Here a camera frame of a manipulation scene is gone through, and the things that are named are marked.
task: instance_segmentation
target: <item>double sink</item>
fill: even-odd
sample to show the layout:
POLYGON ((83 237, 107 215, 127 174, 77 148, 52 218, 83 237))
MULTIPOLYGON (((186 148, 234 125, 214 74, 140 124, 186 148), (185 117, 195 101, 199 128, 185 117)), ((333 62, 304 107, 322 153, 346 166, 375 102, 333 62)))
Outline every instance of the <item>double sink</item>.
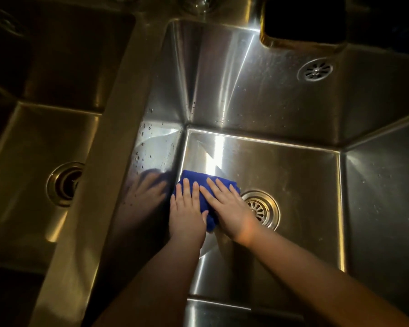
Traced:
MULTIPOLYGON (((197 19, 176 0, 122 10, 0 0, 24 34, 0 26, 1 47, 26 44, 30 56, 0 54, 20 71, 0 71, 0 292, 10 294, 0 307, 21 325, 32 314, 31 326, 90 326, 166 240, 167 202, 116 236, 127 187, 158 171, 171 190, 182 170, 237 181, 264 227, 409 314, 409 55, 268 48, 255 2, 224 0, 197 19), (64 165, 82 176, 55 178, 64 165), (68 203, 48 192, 52 175, 68 203), (27 297, 12 296, 6 273, 27 297)), ((200 256, 186 326, 306 320, 220 231, 200 256)))

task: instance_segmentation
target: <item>right hand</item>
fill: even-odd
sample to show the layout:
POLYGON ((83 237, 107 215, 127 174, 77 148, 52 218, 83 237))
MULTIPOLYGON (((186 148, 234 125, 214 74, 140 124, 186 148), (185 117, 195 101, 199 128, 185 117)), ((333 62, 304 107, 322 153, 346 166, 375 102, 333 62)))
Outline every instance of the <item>right hand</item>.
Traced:
POLYGON ((255 214, 232 185, 228 189, 219 179, 214 183, 208 178, 206 182, 215 197, 203 186, 200 192, 217 212, 223 231, 235 242, 248 247, 260 227, 255 214))

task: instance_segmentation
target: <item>left hand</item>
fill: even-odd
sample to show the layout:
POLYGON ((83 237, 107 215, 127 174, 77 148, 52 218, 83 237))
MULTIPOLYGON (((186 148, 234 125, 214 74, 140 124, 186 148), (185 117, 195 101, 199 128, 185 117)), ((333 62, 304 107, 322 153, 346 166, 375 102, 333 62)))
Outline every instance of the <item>left hand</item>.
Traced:
POLYGON ((170 201, 170 235, 171 239, 187 242, 188 245, 196 244, 202 247, 206 236, 206 217, 209 211, 200 213, 198 183, 192 185, 192 196, 188 179, 183 180, 182 186, 176 185, 176 196, 171 196, 170 201))

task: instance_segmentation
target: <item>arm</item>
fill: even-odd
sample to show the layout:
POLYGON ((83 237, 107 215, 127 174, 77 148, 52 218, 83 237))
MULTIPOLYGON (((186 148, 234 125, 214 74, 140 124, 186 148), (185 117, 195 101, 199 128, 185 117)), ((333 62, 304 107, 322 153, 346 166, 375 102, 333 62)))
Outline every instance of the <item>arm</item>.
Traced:
POLYGON ((206 235, 207 211, 200 214, 198 184, 192 196, 176 186, 170 201, 171 238, 104 311, 93 327, 181 326, 187 295, 206 235))
POLYGON ((200 191, 225 232, 247 247, 301 299, 336 326, 409 326, 409 318, 348 274, 263 227, 236 190, 208 179, 200 191))

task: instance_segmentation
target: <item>blue cloth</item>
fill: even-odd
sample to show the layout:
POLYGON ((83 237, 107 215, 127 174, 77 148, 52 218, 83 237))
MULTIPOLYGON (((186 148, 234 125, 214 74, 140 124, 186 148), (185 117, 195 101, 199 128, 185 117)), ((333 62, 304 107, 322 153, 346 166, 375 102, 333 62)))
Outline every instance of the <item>blue cloth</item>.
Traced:
MULTIPOLYGON (((218 178, 219 180, 221 180, 221 182, 223 182, 224 186, 226 186, 227 188, 229 188, 229 186, 232 185, 238 193, 240 192, 240 189, 236 185, 235 181, 230 181, 227 179, 220 178, 218 176, 210 176, 204 173, 198 173, 198 172, 187 171, 187 170, 184 170, 182 172, 182 175, 180 176, 179 183, 182 185, 182 192, 183 192, 183 179, 185 178, 189 180, 189 185, 191 186, 191 189, 190 189, 191 192, 192 192, 192 185, 194 181, 197 181, 199 186, 205 187, 215 197, 214 193, 212 192, 212 189, 209 187, 209 185, 206 182, 207 178, 211 178, 213 182, 215 182, 215 180, 218 178)), ((203 212, 206 210, 209 210, 209 214, 207 215, 207 219, 206 219, 206 230, 208 232, 212 232, 218 224, 218 217, 217 217, 215 210, 207 203, 207 200, 205 199, 203 194, 200 193, 200 212, 203 212)))

